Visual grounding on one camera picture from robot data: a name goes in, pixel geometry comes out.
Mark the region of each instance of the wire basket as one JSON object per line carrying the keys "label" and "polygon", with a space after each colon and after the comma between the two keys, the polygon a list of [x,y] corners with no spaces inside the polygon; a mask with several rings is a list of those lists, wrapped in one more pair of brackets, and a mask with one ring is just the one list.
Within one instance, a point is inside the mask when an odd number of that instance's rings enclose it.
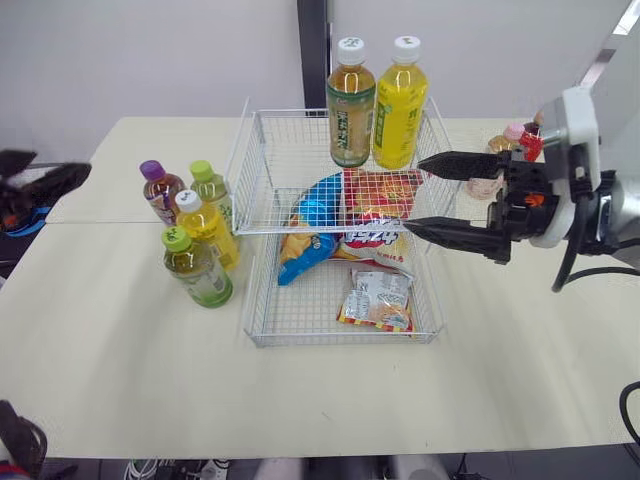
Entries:
{"label": "wire basket", "polygon": [[372,270],[374,267],[328,260],[303,273],[290,285],[278,286],[282,235],[267,235],[260,239],[245,295],[245,332],[259,347],[431,341],[444,326],[438,286],[429,265],[430,258],[436,253],[420,255],[426,242],[408,232],[400,235],[405,237],[408,255],[413,259],[414,279],[409,298],[411,333],[386,332],[336,320],[342,303],[353,288],[351,269]]}
{"label": "wire basket", "polygon": [[[438,263],[433,260],[442,252],[440,247],[403,231],[400,222],[362,224],[344,210],[340,211],[335,224],[313,227],[288,224],[293,207],[307,190],[342,170],[329,154],[326,110],[254,112],[244,117],[235,143],[226,172],[233,185],[234,232],[269,234],[256,237],[252,242],[257,250],[243,306],[244,330],[258,346],[426,343],[435,338],[444,326],[438,301],[439,286],[434,281],[436,275],[432,268]],[[416,154],[402,172],[407,172],[407,178],[415,178],[415,171],[408,170],[415,167],[418,160],[450,148],[437,107],[429,99]],[[384,171],[371,158],[362,168]],[[455,215],[456,205],[460,203],[460,182],[442,180],[422,171],[419,175],[422,184],[409,218]],[[367,206],[360,204],[360,207],[366,209]],[[403,245],[404,250],[397,253],[410,259],[414,277],[409,299],[412,332],[386,332],[336,320],[352,289],[350,272],[353,268],[362,268],[353,262],[328,260],[306,271],[290,285],[278,286],[282,234],[379,230],[399,232],[404,239],[395,245],[397,248]]]}
{"label": "wire basket", "polygon": [[[405,230],[399,221],[371,223],[362,220],[361,215],[345,211],[344,201],[340,202],[337,220],[329,225],[290,226],[292,208],[307,190],[323,178],[342,171],[329,154],[327,110],[259,110],[245,121],[247,123],[240,131],[245,132],[243,143],[246,147],[240,148],[236,141],[231,155],[231,163],[240,165],[232,189],[235,233]],[[407,182],[414,182],[416,172],[408,170],[415,168],[417,161],[449,149],[442,119],[435,103],[429,99],[413,161],[398,175],[406,175]],[[371,157],[362,168],[386,171]],[[451,215],[459,182],[445,181],[423,171],[418,171],[418,175],[422,177],[422,184],[417,189],[409,218]],[[374,189],[376,186],[360,184],[360,188]],[[359,208],[375,211],[377,206],[360,203]]]}

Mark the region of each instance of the purple bottle cap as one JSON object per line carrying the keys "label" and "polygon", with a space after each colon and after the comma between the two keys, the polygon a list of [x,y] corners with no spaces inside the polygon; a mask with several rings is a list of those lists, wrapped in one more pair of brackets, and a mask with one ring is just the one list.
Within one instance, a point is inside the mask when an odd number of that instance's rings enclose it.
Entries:
{"label": "purple bottle cap", "polygon": [[140,171],[144,178],[147,180],[154,182],[156,180],[160,180],[164,177],[167,172],[164,171],[162,165],[157,160],[147,160],[146,162],[142,162],[140,164]]}

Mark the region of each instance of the chip bag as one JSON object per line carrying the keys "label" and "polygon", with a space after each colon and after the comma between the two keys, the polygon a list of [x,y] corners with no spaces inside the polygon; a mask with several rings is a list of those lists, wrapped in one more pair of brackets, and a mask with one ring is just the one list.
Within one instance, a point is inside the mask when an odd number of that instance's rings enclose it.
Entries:
{"label": "chip bag", "polygon": [[342,304],[338,321],[371,325],[388,332],[412,332],[409,288],[403,273],[352,271],[355,288]]}
{"label": "chip bag", "polygon": [[[324,178],[311,187],[293,207],[288,226],[332,226],[336,224],[342,192],[342,174]],[[278,285],[289,285],[298,275],[331,257],[338,246],[334,233],[288,233],[280,249]]]}
{"label": "chip bag", "polygon": [[[418,188],[419,170],[368,172],[344,170],[346,218],[351,225],[397,222],[409,218]],[[409,239],[404,232],[347,232],[334,258],[383,265],[411,273]]]}

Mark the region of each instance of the blue snack bag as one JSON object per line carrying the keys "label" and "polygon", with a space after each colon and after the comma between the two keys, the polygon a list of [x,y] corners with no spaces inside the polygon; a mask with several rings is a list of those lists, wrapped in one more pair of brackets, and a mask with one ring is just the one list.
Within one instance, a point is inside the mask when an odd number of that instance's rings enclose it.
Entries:
{"label": "blue snack bag", "polygon": [[[292,209],[289,226],[336,225],[342,191],[342,173],[311,187]],[[288,233],[280,250],[278,285],[289,285],[298,275],[331,257],[339,243],[335,233]]]}

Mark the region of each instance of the bottle cap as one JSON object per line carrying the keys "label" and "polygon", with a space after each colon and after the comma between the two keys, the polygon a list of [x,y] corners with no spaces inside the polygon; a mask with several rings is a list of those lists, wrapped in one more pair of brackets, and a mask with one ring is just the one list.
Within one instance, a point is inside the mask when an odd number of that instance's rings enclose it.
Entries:
{"label": "bottle cap", "polygon": [[176,205],[181,212],[193,213],[200,210],[202,200],[193,190],[182,190],[176,195]]}
{"label": "bottle cap", "polygon": [[420,39],[411,35],[398,37],[393,42],[393,61],[414,63],[420,58]]}
{"label": "bottle cap", "polygon": [[512,123],[504,129],[504,132],[502,134],[507,140],[511,142],[517,142],[518,140],[520,140],[520,137],[522,137],[523,133],[524,125],[522,125],[521,123]]}
{"label": "bottle cap", "polygon": [[338,63],[360,65],[364,62],[364,42],[358,37],[343,38],[338,42]]}
{"label": "bottle cap", "polygon": [[162,243],[170,252],[181,252],[191,246],[191,237],[182,227],[169,227],[162,232]]}
{"label": "bottle cap", "polygon": [[189,166],[191,175],[199,182],[208,182],[213,179],[213,168],[206,160],[196,160]]}
{"label": "bottle cap", "polygon": [[157,160],[147,160],[146,162],[142,162],[140,164],[140,171],[144,178],[151,182],[155,182],[156,180],[160,180],[164,177],[167,172],[164,171],[162,165]]}

